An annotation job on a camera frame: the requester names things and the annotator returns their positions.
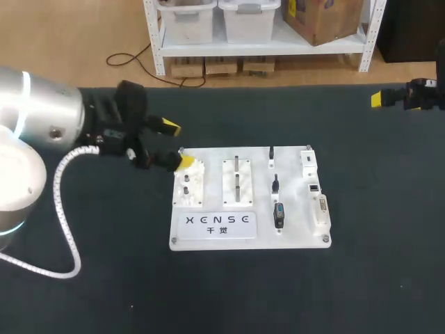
metal shaft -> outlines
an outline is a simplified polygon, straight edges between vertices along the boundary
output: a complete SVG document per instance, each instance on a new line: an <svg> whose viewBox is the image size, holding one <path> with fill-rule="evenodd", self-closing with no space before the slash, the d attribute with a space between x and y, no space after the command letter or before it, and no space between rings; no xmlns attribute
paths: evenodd
<svg viewBox="0 0 445 334"><path fill-rule="evenodd" d="M241 194L240 194L241 190L239 189L239 186L236 186L235 190L236 190L235 191L236 192L236 202L239 202L241 200Z"/></svg>

yellow tag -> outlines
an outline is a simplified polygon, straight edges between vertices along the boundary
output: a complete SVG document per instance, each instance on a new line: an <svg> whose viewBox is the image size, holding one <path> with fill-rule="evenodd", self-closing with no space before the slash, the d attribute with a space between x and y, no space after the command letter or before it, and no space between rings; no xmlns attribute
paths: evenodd
<svg viewBox="0 0 445 334"><path fill-rule="evenodd" d="M195 158L194 157L187 157L186 155L182 155L182 161L178 167L177 170L183 170L183 169L187 169L188 167L192 166L192 164L195 162Z"/></svg>
<svg viewBox="0 0 445 334"><path fill-rule="evenodd" d="M172 122L171 120L168 120L164 117L162 117L162 120L164 121L164 124L167 125L172 125L173 127L176 127L176 131L175 131L175 137L177 137L179 135L179 133L181 132L181 127L178 124L175 124L174 122Z"/></svg>
<svg viewBox="0 0 445 334"><path fill-rule="evenodd" d="M378 92L372 96L371 106L373 108L378 108L379 106L382 106L382 92Z"/></svg>
<svg viewBox="0 0 445 334"><path fill-rule="evenodd" d="M295 17L297 13L297 0L289 0L289 14Z"/></svg>

black cable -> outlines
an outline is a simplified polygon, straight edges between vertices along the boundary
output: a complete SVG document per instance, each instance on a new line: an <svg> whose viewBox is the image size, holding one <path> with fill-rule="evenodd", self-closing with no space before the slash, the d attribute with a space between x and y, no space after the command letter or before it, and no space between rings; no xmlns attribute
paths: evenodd
<svg viewBox="0 0 445 334"><path fill-rule="evenodd" d="M141 54L143 54L144 52L146 52L150 47L152 46L151 43L149 43L141 52L139 52L138 54L136 54L135 56L133 54L128 54L126 52L119 52L117 54L112 54L111 56L108 56L108 58L106 59L106 64L108 66L114 66L114 67L119 67L119 66L125 66L126 64L130 64L132 61L137 61L139 63L139 65L141 66L141 68L145 71L145 73L147 73L149 76L151 76L153 79L165 82L167 84L173 85L173 86L177 86L177 87L188 87L188 88L199 88L199 87L203 87L203 85L206 84L206 78L203 76L202 77L202 83L200 85L197 86L185 86L184 83L189 80L189 79L199 79L199 78L184 78L181 83L177 83L177 82L172 82L172 81L167 81L161 78L156 77L155 75L153 75L152 73L148 72L148 70L145 68L145 66L142 64L142 62L139 60L139 56ZM111 63L110 60L113 57L116 56L128 56L131 57L128 61L124 61L123 63Z"/></svg>

cardboard box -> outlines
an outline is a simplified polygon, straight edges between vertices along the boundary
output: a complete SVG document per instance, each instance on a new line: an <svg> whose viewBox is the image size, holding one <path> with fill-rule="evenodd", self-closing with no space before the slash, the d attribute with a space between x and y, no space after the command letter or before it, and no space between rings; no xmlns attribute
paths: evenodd
<svg viewBox="0 0 445 334"><path fill-rule="evenodd" d="M236 57L206 57L206 74L236 74Z"/></svg>
<svg viewBox="0 0 445 334"><path fill-rule="evenodd" d="M357 33L364 0L284 0L284 20L313 46Z"/></svg>
<svg viewBox="0 0 445 334"><path fill-rule="evenodd" d="M251 56L243 59L243 72L271 73L275 71L275 57Z"/></svg>
<svg viewBox="0 0 445 334"><path fill-rule="evenodd" d="M170 66L174 78L202 78L204 61L202 57L175 58Z"/></svg>

black tabletop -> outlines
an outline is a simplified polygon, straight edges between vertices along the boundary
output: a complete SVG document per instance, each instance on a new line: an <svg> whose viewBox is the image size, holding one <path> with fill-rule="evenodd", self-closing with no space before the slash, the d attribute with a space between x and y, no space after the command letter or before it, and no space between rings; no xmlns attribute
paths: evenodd
<svg viewBox="0 0 445 334"><path fill-rule="evenodd" d="M173 176L80 157L62 193L82 271L54 280L0 263L0 333L442 332L445 113L371 110L379 89L149 90L150 112L183 132L148 145L310 144L331 248L172 252ZM42 156L47 188L6 253L70 271L51 199L61 156Z"/></svg>

